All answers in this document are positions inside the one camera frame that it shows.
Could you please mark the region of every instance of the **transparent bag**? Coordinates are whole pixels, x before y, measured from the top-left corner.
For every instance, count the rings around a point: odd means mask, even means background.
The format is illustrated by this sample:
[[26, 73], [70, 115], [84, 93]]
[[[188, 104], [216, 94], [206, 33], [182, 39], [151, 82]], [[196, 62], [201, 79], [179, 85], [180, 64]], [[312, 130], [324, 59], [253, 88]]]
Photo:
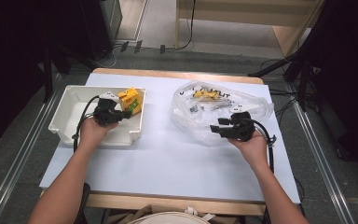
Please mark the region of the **transparent bag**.
[[190, 81], [173, 94], [172, 119], [183, 132], [196, 140], [205, 145], [215, 145], [221, 139], [212, 133], [210, 125], [219, 125], [219, 118], [229, 119], [239, 106], [259, 122], [269, 118], [274, 109], [273, 104], [264, 98]]

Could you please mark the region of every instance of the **white tabletop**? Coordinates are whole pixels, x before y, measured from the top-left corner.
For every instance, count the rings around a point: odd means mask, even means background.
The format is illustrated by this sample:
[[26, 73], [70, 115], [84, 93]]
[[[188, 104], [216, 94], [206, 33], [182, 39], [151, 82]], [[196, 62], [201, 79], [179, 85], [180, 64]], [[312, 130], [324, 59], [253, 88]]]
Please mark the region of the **white tabletop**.
[[[189, 79], [90, 74], [87, 86], [146, 88], [142, 135], [131, 146], [99, 147], [89, 163], [86, 182], [92, 191], [160, 197], [185, 197], [264, 202], [249, 164], [221, 139], [210, 147], [180, 131], [171, 119], [173, 93]], [[263, 97], [271, 103], [267, 85], [205, 81]], [[296, 183], [274, 114], [263, 122], [274, 144], [275, 175], [294, 203], [300, 203]], [[40, 183], [47, 188], [73, 154], [59, 143]]]

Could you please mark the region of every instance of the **wooden table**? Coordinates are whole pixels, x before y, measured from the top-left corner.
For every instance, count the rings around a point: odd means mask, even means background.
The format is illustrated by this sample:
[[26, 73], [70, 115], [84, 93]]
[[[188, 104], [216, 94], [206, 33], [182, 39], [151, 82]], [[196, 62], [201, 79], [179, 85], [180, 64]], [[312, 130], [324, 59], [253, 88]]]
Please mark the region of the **wooden table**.
[[[207, 73], [189, 73], [189, 72], [168, 72], [168, 71], [150, 71], [150, 70], [123, 70], [123, 69], [103, 69], [98, 68], [93, 71], [94, 74], [104, 75], [129, 75], [137, 77], [172, 77], [188, 78], [203, 81], [221, 81], [263, 84], [262, 79], [258, 77], [232, 77], [213, 75]], [[167, 196], [147, 196], [147, 195], [129, 195], [124, 193], [95, 192], [89, 196], [88, 207], [101, 207], [113, 209], [132, 209], [139, 210], [147, 205], [165, 205], [177, 208], [193, 207], [202, 213], [241, 215], [241, 216], [262, 216], [265, 205], [261, 202], [239, 202], [230, 200], [210, 200], [194, 199], [184, 197]]]
[[[283, 56], [289, 56], [322, 9], [324, 0], [197, 0], [194, 20], [272, 25]], [[179, 20], [191, 19], [193, 0], [176, 0], [175, 47]]]

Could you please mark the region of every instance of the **person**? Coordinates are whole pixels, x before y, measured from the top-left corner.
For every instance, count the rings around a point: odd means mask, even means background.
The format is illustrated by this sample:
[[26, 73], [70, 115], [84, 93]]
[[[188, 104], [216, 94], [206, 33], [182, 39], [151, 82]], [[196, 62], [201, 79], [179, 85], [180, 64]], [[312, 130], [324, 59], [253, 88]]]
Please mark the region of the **person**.
[[[106, 134], [118, 126], [100, 126], [94, 118], [85, 119], [80, 129], [80, 143], [57, 178], [40, 197], [28, 223], [74, 223], [83, 193], [88, 163]], [[255, 131], [247, 142], [228, 139], [237, 147], [255, 172], [263, 192], [271, 223], [309, 223], [289, 199], [267, 162], [267, 141]]]

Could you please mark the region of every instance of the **white tray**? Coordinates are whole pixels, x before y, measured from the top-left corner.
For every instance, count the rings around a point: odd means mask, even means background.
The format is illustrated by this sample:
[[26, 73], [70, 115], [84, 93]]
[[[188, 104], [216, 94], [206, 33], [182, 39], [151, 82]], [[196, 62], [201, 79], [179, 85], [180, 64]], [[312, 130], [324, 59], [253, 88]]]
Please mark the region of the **white tray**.
[[[57, 133], [65, 144], [72, 145], [74, 143], [72, 136], [76, 133], [77, 124], [89, 100], [107, 91], [118, 95], [119, 92], [128, 88], [130, 87], [67, 86], [48, 129], [52, 133]], [[141, 95], [142, 111], [130, 119], [120, 121], [119, 125], [106, 135], [101, 142], [102, 146], [130, 146], [133, 141], [141, 136], [146, 90], [135, 89]], [[86, 114], [93, 112], [97, 104], [98, 100], [95, 99], [89, 105]], [[116, 109], [121, 110], [120, 104], [117, 104]]]

